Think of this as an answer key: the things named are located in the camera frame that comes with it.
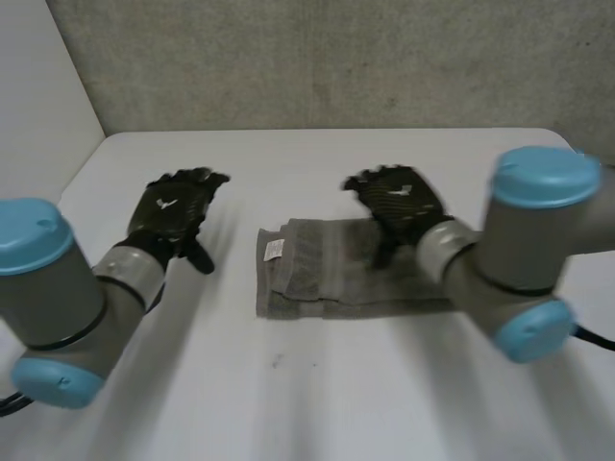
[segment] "white wall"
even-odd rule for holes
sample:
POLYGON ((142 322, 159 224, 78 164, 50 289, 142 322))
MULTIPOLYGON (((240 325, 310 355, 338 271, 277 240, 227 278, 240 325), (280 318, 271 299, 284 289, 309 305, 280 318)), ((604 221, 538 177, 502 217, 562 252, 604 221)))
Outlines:
POLYGON ((57 202, 103 139, 44 0, 1 0, 0 198, 57 202))

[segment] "black cable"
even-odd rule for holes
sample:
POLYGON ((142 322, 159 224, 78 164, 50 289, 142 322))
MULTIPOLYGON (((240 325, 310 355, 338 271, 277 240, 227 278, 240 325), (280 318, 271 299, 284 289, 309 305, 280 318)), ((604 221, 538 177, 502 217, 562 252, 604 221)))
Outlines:
POLYGON ((615 351, 615 341, 603 338, 599 334, 589 331, 583 328, 581 325, 577 325, 577 331, 573 333, 573 336, 588 343, 592 343, 600 348, 608 349, 609 351, 615 351))
POLYGON ((15 392, 12 396, 0 400, 0 418, 12 415, 32 402, 32 399, 27 398, 19 392, 15 392))

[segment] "white table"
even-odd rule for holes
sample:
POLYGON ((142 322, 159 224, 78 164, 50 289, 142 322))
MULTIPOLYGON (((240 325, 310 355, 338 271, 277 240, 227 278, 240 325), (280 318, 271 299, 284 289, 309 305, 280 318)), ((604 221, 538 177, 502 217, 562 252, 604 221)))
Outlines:
MULTIPOLYGON (((175 263, 166 295, 97 401, 41 404, 0 421, 9 460, 610 460, 615 354, 577 340, 507 362, 460 314, 274 322, 255 315, 258 228, 365 211, 339 185, 382 163, 415 165, 478 227, 496 156, 565 146, 544 130, 124 133, 62 195, 91 262, 123 236, 145 183, 199 165, 233 179, 216 195, 204 278, 175 263)), ((615 336, 613 255, 578 256, 561 292, 615 336)))

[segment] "glove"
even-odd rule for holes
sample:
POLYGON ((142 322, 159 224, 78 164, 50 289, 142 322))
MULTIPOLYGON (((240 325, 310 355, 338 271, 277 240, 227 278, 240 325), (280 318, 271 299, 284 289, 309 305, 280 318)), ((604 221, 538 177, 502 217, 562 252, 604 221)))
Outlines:
POLYGON ((213 272, 213 261, 197 242, 215 191, 230 178, 209 168, 180 170, 150 182, 136 206, 128 234, 153 234, 172 247, 173 256, 186 257, 203 274, 213 272))
POLYGON ((431 186, 409 166, 381 166, 348 178, 344 190, 354 190, 381 227, 381 244, 373 265, 386 267, 400 245, 416 245, 426 231, 452 219, 431 186))

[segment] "blue joint cover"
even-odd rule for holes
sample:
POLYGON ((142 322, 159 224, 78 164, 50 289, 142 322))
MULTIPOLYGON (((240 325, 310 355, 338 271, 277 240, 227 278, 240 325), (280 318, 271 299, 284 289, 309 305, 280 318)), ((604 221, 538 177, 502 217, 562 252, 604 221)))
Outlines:
POLYGON ((57 360, 22 357, 12 368, 12 383, 32 400, 62 408, 88 406, 103 387, 98 375, 57 360))
POLYGON ((601 185, 597 159, 570 148, 527 146, 500 157, 492 179, 495 200, 519 208, 557 208, 582 202, 601 185))
POLYGON ((493 342, 513 362, 526 363, 559 350, 576 328, 568 305, 551 300, 508 321, 493 342))
POLYGON ((45 267, 73 242, 72 229, 55 205, 41 199, 0 201, 0 277, 45 267))

